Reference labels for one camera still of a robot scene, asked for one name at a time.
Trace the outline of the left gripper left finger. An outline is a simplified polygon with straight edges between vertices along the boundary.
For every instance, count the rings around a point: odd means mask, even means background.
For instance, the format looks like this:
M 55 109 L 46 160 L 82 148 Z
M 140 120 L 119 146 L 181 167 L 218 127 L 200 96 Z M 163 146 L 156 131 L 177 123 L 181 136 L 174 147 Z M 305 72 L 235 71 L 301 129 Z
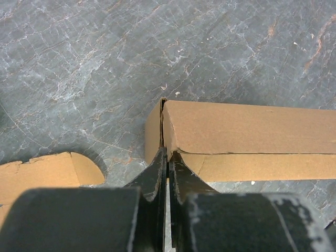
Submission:
M 123 187 L 35 188 L 13 203 L 1 251 L 163 251 L 166 148 Z

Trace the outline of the large cardboard box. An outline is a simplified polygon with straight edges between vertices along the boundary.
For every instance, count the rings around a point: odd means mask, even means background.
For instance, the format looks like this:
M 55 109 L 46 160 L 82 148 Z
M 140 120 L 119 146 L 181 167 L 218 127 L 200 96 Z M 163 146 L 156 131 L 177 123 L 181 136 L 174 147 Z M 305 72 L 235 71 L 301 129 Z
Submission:
M 335 111 L 162 98 L 145 123 L 145 161 L 179 154 L 207 182 L 335 178 Z

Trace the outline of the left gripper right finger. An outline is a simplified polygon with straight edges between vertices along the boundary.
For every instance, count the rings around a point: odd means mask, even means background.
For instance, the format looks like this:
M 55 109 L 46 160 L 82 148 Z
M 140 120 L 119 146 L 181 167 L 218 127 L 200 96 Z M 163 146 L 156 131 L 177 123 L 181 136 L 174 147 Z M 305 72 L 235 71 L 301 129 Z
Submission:
M 177 251 L 333 251 L 314 209 L 292 193 L 220 193 L 174 152 L 171 240 Z

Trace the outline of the small cardboard box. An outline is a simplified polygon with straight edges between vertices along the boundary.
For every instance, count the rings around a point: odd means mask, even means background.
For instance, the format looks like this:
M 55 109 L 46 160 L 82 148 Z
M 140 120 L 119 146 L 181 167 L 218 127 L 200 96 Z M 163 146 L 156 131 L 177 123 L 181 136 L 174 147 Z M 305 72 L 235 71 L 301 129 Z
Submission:
M 1 165 L 1 223 L 14 201 L 26 190 L 38 187 L 79 187 L 105 182 L 103 172 L 88 157 L 62 152 Z

